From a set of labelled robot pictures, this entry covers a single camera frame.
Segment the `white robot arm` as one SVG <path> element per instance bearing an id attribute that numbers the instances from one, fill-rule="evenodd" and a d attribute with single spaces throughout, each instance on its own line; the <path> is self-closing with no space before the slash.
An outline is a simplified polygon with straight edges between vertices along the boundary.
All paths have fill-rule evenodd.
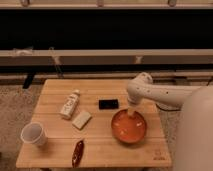
<path id="1" fill-rule="evenodd" d="M 142 72 L 126 90 L 130 105 L 147 98 L 181 109 L 172 171 L 213 171 L 213 85 L 155 85 Z"/>

